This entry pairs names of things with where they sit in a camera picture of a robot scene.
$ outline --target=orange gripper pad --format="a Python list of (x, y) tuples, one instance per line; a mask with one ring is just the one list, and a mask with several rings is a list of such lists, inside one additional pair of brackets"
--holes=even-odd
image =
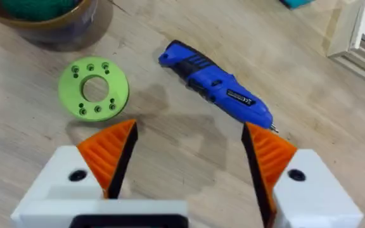
[(118, 198), (137, 139), (136, 120), (128, 120), (100, 131), (77, 146), (105, 198)]
[(272, 227), (277, 212), (272, 198), (274, 185), (297, 151), (270, 130), (245, 123), (241, 138), (252, 173), (264, 227)]

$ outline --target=label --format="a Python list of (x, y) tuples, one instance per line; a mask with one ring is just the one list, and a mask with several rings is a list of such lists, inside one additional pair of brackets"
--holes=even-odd
[(251, 106), (251, 105), (254, 105), (256, 103), (254, 100), (252, 100), (252, 99), (250, 99), (248, 97), (245, 97), (245, 96), (241, 95), (238, 92), (234, 92), (231, 89), (228, 89), (227, 92), (226, 92), (226, 94), (229, 97), (231, 97), (231, 98), (233, 98), (233, 99), (235, 99), (235, 100), (239, 101), (240, 103), (243, 103), (243, 104), (245, 104), (247, 106)]

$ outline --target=white cabinet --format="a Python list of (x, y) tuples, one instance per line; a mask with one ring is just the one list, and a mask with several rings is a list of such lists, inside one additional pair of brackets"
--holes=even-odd
[(365, 78), (365, 0), (340, 11), (328, 56)]

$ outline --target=rotary tool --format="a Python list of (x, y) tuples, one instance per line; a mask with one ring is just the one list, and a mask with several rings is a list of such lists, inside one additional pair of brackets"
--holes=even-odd
[(278, 132), (263, 101), (201, 52), (181, 41), (172, 41), (158, 60), (163, 67), (173, 69), (188, 87), (235, 119)]

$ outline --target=metal tip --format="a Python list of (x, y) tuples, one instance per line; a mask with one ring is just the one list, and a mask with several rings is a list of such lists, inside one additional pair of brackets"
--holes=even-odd
[(277, 130), (277, 128), (274, 124), (271, 124), (270, 130), (272, 130), (275, 133), (279, 133), (279, 131)]

